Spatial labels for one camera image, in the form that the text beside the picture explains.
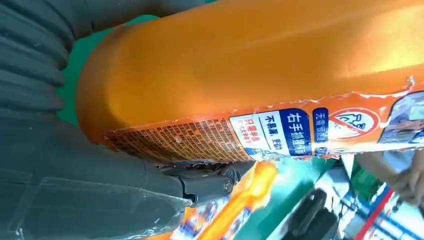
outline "human hand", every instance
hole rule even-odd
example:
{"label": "human hand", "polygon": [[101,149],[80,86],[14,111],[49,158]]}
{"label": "human hand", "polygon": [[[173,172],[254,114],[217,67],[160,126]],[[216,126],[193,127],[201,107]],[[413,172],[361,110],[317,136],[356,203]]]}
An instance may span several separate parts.
{"label": "human hand", "polygon": [[393,190],[401,199],[412,205],[424,206],[424,171],[414,167],[396,176]]}

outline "plastic bottle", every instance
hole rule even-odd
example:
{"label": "plastic bottle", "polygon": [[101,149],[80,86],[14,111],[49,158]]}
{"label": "plastic bottle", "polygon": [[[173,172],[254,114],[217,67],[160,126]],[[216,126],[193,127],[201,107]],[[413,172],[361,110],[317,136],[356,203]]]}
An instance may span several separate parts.
{"label": "plastic bottle", "polygon": [[80,126],[163,162],[419,147],[423,16],[423,0],[223,0],[121,27],[83,70]]}

